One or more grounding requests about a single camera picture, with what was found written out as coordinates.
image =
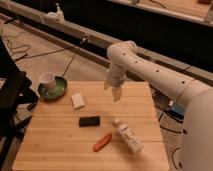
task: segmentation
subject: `floor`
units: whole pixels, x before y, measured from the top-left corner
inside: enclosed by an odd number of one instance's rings
[[[34,56],[42,53],[52,52],[56,50],[60,50],[63,47],[60,47],[59,45],[52,43],[45,38],[42,38],[39,34],[33,34],[31,32],[26,31],[25,26],[18,27],[14,24],[7,24],[3,25],[3,35],[7,36],[10,41],[12,42],[12,45],[14,47],[21,46],[23,44],[30,45],[30,49],[27,51],[28,56]],[[76,53],[78,48],[74,49],[73,51],[65,50],[58,53],[53,53],[50,55],[30,58],[30,59],[23,59],[18,61],[16,64],[19,66],[21,70],[27,71],[27,76],[32,80],[32,89],[37,91],[38,87],[38,77],[43,72],[53,72],[55,75],[61,76],[68,63]],[[13,56],[13,58],[18,58],[22,54],[17,54]],[[67,70],[65,74],[65,78],[67,80],[89,80],[89,81],[97,81],[97,80],[104,80],[105,75],[107,72],[107,68],[91,61],[85,58],[84,56],[80,56],[78,54],[75,55],[75,58],[71,65],[69,66],[69,69]],[[156,108],[157,111],[157,117],[160,117],[162,111]],[[18,110],[18,117],[20,119],[23,119],[23,117],[26,117],[26,109],[25,106],[20,106]],[[172,130],[180,131],[182,125],[177,123],[176,121],[172,120],[166,115],[163,115],[161,118],[160,125],[170,128]],[[170,164],[170,170],[175,170],[175,167],[172,162],[172,155],[173,151],[180,146],[181,141],[181,135],[173,132],[166,131],[162,129],[162,135],[165,142],[165,148],[168,155],[168,160]],[[15,155],[17,153],[18,147],[20,145],[20,142],[18,140],[14,140],[13,145],[10,149],[10,152],[7,156],[7,159],[5,161],[4,167],[2,171],[10,171],[11,166],[13,163],[13,160],[15,158]],[[177,165],[179,151],[176,151],[176,153],[173,155],[174,161]]]

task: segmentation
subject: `bottle cap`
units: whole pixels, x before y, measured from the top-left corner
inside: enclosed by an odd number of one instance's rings
[[[120,122],[120,119],[115,118],[115,120],[114,120],[114,124],[115,124],[115,125],[117,125],[119,122]]]

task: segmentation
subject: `wooden table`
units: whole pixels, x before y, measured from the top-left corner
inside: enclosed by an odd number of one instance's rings
[[[126,82],[123,97],[112,102],[103,82],[69,82],[58,101],[39,102],[15,159],[14,171],[168,171],[168,161],[150,88],[146,82]],[[74,110],[71,95],[82,93],[84,108]],[[79,128],[82,116],[101,117],[99,127]],[[113,119],[126,122],[143,143],[133,155],[115,133]],[[112,132],[112,141],[95,153],[93,145]]]

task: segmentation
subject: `white object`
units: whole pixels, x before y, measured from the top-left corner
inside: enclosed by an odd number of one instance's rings
[[[45,72],[40,75],[39,83],[42,84],[49,93],[53,93],[56,90],[55,75],[51,72]]]
[[[81,93],[76,93],[72,95],[72,103],[74,109],[79,109],[85,106],[85,102]]]
[[[55,12],[49,12],[46,14],[46,18],[57,20],[58,16],[57,16],[57,13],[55,13]]]
[[[143,146],[141,142],[136,138],[134,133],[131,131],[131,129],[128,127],[128,125],[122,123],[118,118],[114,120],[114,125],[117,127],[118,133],[131,149],[132,153],[139,153]]]
[[[59,7],[59,4],[58,4],[58,3],[56,3],[56,6],[57,6],[57,12],[56,12],[56,14],[57,14],[57,20],[58,20],[59,22],[65,22],[63,11],[62,11],[61,8]]]
[[[138,57],[136,48],[132,41],[115,43],[108,48],[110,67],[106,81],[112,87],[121,86],[128,69],[186,108],[178,170],[212,171],[213,88]]]

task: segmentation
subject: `green plate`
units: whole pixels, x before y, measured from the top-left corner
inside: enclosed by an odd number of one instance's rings
[[[44,100],[55,100],[62,97],[67,90],[67,81],[62,77],[55,77],[56,79],[56,90],[52,93],[47,92],[47,89],[40,84],[38,86],[38,93]]]

